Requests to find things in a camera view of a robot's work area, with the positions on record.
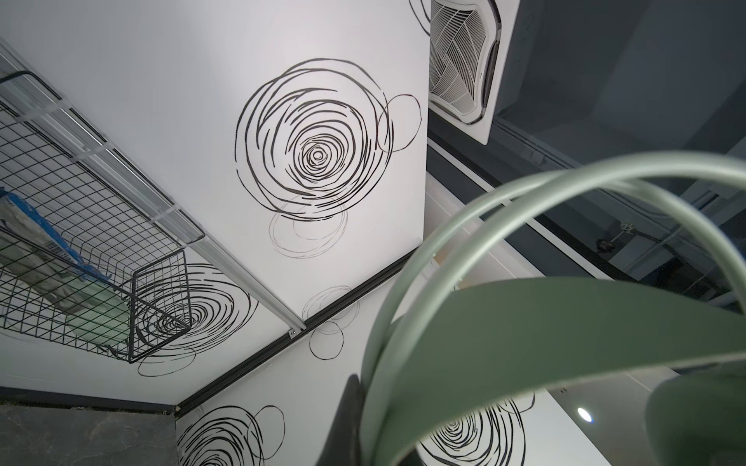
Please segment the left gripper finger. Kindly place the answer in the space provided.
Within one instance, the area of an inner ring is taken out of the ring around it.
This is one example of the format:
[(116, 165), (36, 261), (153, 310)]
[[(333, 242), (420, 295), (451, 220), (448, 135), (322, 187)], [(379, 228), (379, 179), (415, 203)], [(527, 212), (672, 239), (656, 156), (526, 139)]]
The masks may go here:
[(363, 385), (359, 376), (353, 374), (346, 382), (317, 466), (361, 465), (359, 431), (363, 404)]

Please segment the mint green headphones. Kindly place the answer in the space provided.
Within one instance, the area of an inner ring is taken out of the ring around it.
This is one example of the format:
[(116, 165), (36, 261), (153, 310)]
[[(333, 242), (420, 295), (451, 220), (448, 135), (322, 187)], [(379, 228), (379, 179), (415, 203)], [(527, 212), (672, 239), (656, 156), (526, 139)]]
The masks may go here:
[(688, 229), (738, 300), (745, 261), (699, 210), (656, 178), (745, 186), (742, 160), (696, 151), (624, 155), (532, 175), (472, 201), (407, 262), (368, 338), (359, 447), (364, 465), (394, 465), (425, 435), (541, 388), (661, 365), (745, 355), (745, 318), (638, 283), (544, 277), (460, 288), (501, 240), (591, 190), (617, 190)]

